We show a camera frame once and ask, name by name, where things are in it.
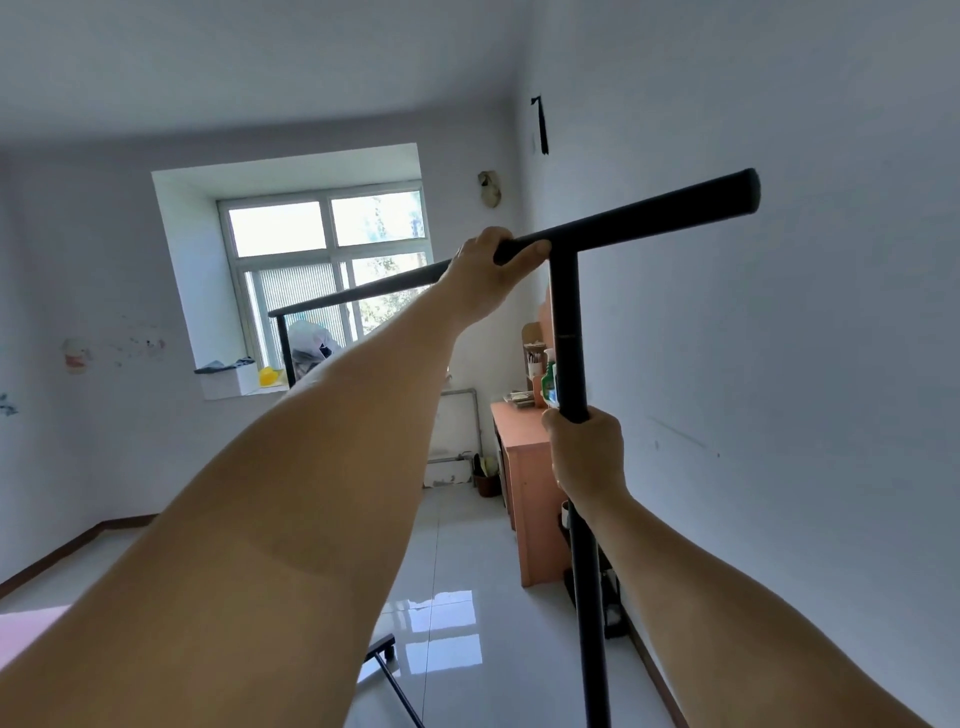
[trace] pipe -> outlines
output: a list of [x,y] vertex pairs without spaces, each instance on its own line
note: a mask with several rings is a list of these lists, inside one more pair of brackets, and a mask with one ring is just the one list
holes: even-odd
[[[695,228],[740,215],[750,215],[756,212],[759,204],[760,179],[756,170],[745,169],[726,177],[718,177],[715,180],[667,192],[632,205],[558,225],[556,228],[523,235],[513,240],[504,240],[496,249],[493,260],[503,265],[528,245],[544,238],[553,244],[554,252],[579,253],[627,240],[638,240],[641,237]],[[275,308],[269,315],[277,318],[430,285],[440,280],[440,276],[449,265],[449,260],[442,260],[415,271],[375,280],[347,291],[338,291],[311,301]]]

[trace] orange desk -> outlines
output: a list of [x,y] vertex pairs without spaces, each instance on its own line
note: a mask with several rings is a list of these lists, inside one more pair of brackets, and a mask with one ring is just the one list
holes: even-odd
[[560,581],[570,568],[570,549],[557,526],[566,495],[553,476],[550,441],[540,424],[543,410],[491,404],[503,453],[503,486],[510,525],[516,531],[520,583]]

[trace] green bottle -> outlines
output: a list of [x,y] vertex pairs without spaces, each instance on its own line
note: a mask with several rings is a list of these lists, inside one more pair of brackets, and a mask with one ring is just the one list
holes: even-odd
[[546,372],[540,380],[540,393],[547,405],[557,407],[559,406],[557,403],[557,355],[552,349],[546,350],[545,353]]

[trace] black metal bar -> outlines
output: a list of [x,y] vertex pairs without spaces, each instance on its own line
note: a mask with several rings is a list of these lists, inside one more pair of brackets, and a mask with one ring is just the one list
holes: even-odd
[[373,654],[374,659],[380,664],[380,669],[383,670],[383,674],[387,676],[387,679],[390,681],[390,684],[394,688],[396,696],[400,698],[400,702],[403,703],[403,707],[407,709],[407,713],[410,715],[410,719],[414,721],[414,725],[417,728],[424,728],[423,721],[420,720],[420,716],[417,715],[417,711],[414,710],[414,707],[410,704],[410,701],[407,699],[406,693],[403,691],[403,688],[396,681],[396,678],[390,672],[390,668],[387,667],[387,664],[383,662],[383,658],[380,657],[379,652]]
[[294,369],[294,357],[290,352],[290,337],[287,335],[287,317],[276,317],[276,332],[280,336],[280,351],[283,353],[283,366],[287,370],[287,386],[297,383],[297,370]]
[[[605,245],[660,235],[664,232],[695,228],[707,223],[756,212],[760,204],[760,179],[756,170],[745,169],[726,177],[701,182],[667,192],[649,200],[601,212],[582,220],[559,225],[549,230],[523,235],[500,243],[493,259],[500,265],[512,260],[521,250],[546,238],[553,251],[585,251]],[[400,273],[387,279],[358,285],[349,291],[331,293],[318,299],[294,303],[270,311],[274,318],[291,313],[325,308],[337,303],[360,301],[372,296],[385,296],[410,288],[419,288],[440,280],[449,260]]]
[[375,655],[377,652],[384,652],[394,645],[396,645],[396,637],[393,634],[389,634],[386,637],[381,637],[367,648],[367,657],[365,657],[363,661],[366,663],[367,661],[372,660],[373,655]]
[[[560,413],[571,422],[586,422],[589,414],[580,320],[580,273],[576,252],[561,249],[551,253],[550,291],[554,351],[557,356],[555,381]],[[607,689],[603,597],[597,542],[572,501],[569,514],[587,726],[610,728],[610,695]]]

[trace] white box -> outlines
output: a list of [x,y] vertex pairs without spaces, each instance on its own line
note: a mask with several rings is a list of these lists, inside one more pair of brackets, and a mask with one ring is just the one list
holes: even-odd
[[227,397],[243,397],[260,388],[260,375],[256,364],[244,364],[236,369],[197,375],[204,388],[205,400],[224,400]]

